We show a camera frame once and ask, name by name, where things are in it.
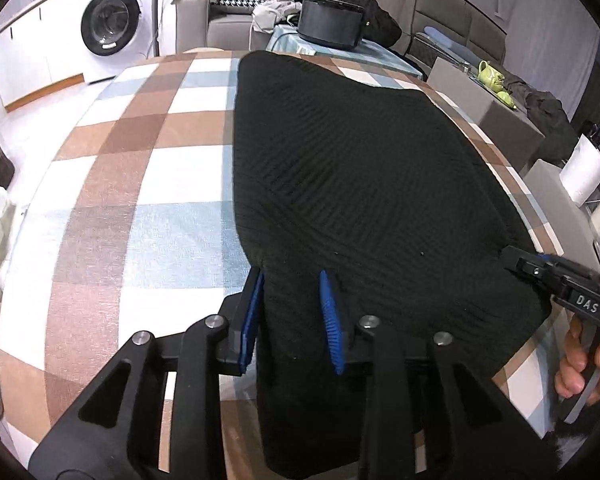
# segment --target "white cabinet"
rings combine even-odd
[[[76,6],[76,0],[47,0],[39,7],[42,16],[40,37],[52,83],[82,73],[76,56],[81,41]]]
[[[82,73],[75,0],[45,0],[0,33],[0,96],[6,106]]]

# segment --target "hand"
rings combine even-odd
[[[555,391],[565,399],[581,393],[585,386],[581,373],[587,367],[589,357],[580,345],[580,334],[582,334],[582,322],[577,316],[573,316],[569,331],[564,337],[566,357],[560,361],[560,370],[555,375]],[[595,362],[600,367],[600,346],[596,351]],[[600,381],[587,399],[587,404],[593,404],[599,400]]]

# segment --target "black air fryer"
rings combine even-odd
[[[364,27],[364,7],[340,0],[302,2],[298,34],[311,43],[351,50],[360,43]]]

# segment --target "black garment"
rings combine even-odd
[[[562,103],[551,92],[540,92],[517,75],[503,71],[504,88],[519,103],[524,103],[526,116],[544,135],[544,140],[529,160],[530,165],[542,160],[561,166],[578,142],[576,131],[571,126]]]
[[[375,41],[376,43],[389,48],[402,35],[400,25],[380,8],[375,0],[341,0],[357,4],[365,8],[365,19],[368,25],[365,27],[364,38],[366,40]]]
[[[550,312],[498,262],[534,246],[474,147],[423,92],[372,88],[254,52],[238,68],[235,221],[263,269],[258,416],[267,464],[304,478],[357,459],[363,383],[339,378],[318,274],[353,319],[451,332],[488,377]]]

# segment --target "washing machine door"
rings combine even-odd
[[[111,56],[133,39],[139,19],[137,0],[91,0],[82,15],[82,40],[97,56]]]

